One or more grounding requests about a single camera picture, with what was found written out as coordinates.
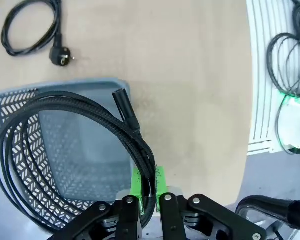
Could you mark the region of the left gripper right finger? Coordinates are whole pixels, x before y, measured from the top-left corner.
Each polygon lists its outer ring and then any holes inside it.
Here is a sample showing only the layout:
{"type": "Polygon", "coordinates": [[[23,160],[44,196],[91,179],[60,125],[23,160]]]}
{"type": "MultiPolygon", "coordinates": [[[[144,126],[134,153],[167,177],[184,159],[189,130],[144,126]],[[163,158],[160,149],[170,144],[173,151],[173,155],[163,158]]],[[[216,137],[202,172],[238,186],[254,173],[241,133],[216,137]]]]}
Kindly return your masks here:
{"type": "Polygon", "coordinates": [[[157,203],[165,240],[190,240],[188,229],[205,240],[265,240],[263,228],[236,215],[210,198],[195,194],[186,199],[168,190],[163,167],[155,168],[157,203]]]}

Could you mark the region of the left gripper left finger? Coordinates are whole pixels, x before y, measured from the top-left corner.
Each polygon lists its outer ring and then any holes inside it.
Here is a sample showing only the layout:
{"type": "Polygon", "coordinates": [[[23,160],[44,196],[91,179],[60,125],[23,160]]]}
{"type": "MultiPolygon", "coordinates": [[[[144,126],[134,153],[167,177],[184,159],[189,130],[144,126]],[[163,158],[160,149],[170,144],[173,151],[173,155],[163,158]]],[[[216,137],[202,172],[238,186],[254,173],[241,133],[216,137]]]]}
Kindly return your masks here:
{"type": "Polygon", "coordinates": [[[76,216],[61,230],[53,234],[51,240],[137,240],[142,237],[140,223],[141,176],[137,168],[131,176],[130,194],[114,203],[97,201],[76,216]]]}

